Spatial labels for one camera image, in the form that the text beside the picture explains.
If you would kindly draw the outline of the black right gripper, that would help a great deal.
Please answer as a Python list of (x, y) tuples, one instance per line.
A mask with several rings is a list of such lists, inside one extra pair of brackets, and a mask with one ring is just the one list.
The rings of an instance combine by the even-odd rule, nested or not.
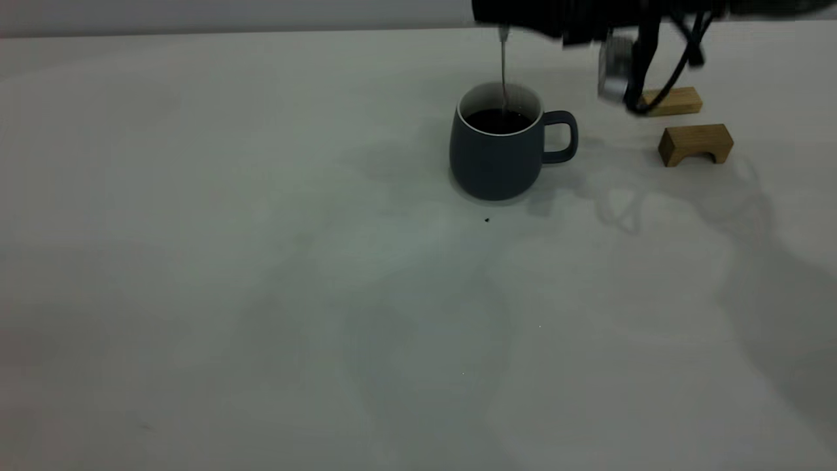
[(478, 25), (524, 27), (526, 6), (529, 29), (564, 46), (602, 42), (612, 30), (613, 1), (488, 1), (470, 2), (473, 21)]

